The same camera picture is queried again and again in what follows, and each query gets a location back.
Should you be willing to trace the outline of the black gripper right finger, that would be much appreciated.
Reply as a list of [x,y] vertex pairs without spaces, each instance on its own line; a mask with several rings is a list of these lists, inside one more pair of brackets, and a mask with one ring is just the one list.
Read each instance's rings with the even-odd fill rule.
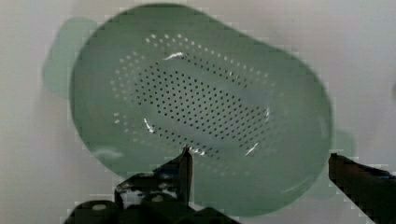
[[329,179],[375,224],[395,224],[396,182],[388,171],[332,153]]

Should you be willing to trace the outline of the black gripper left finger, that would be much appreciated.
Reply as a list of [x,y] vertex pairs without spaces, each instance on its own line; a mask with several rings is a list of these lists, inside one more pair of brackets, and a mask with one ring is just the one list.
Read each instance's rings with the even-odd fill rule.
[[184,146],[178,156],[151,173],[139,173],[118,184],[114,190],[115,203],[122,209],[165,198],[189,203],[192,181],[190,150],[191,147]]

